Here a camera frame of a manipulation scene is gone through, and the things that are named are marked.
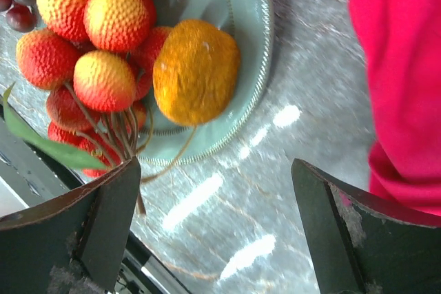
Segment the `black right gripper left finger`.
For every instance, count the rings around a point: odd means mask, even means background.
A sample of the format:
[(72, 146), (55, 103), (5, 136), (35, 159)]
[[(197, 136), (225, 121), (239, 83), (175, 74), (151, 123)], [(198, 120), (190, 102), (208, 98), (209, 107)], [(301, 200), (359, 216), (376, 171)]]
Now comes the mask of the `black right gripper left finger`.
[(137, 158), (1, 218), (2, 293), (105, 293), (121, 267), (141, 179)]

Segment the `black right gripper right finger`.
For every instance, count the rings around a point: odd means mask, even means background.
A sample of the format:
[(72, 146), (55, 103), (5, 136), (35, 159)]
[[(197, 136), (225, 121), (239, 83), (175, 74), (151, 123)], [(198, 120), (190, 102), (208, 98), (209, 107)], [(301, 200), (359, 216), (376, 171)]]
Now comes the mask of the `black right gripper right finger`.
[(321, 293), (439, 293), (440, 217), (295, 159), (296, 201)]

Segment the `red yellow fake fruit bunch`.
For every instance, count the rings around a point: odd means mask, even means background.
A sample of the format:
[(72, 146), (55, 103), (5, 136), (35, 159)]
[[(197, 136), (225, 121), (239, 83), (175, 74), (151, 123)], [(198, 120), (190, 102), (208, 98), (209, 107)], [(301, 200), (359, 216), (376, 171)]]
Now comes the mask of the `red yellow fake fruit bunch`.
[(156, 26), (153, 0), (35, 1), (19, 72), (48, 93), (48, 139), (87, 154), (81, 171), (98, 178), (143, 149), (139, 134), (154, 124), (143, 99), (170, 29)]

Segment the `brown fake kiwi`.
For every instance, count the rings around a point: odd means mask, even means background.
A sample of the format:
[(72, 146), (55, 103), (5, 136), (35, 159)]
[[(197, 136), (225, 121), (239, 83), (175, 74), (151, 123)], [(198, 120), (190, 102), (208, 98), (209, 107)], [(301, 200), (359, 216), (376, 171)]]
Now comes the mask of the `brown fake kiwi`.
[(200, 19), (178, 23), (154, 62), (154, 98), (162, 114), (181, 126), (220, 116), (236, 87), (240, 50), (235, 39)]

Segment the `grey-green round plate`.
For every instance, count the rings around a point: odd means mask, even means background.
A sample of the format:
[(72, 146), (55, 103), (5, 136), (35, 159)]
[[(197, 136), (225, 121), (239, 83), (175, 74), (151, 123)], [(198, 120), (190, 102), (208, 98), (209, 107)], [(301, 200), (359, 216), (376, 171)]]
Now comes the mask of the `grey-green round plate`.
[(176, 25), (184, 19), (202, 19), (234, 37), (241, 53), (241, 64), (234, 96), (227, 109), (213, 121), (193, 132), (170, 122), (155, 103), (153, 93), (147, 101), (152, 107), (154, 132), (139, 161), (168, 165), (179, 149), (188, 143), (178, 159), (191, 164), (213, 156), (239, 132), (256, 109), (264, 91), (271, 65), (274, 40), (274, 11), (271, 0), (154, 0), (159, 25)]

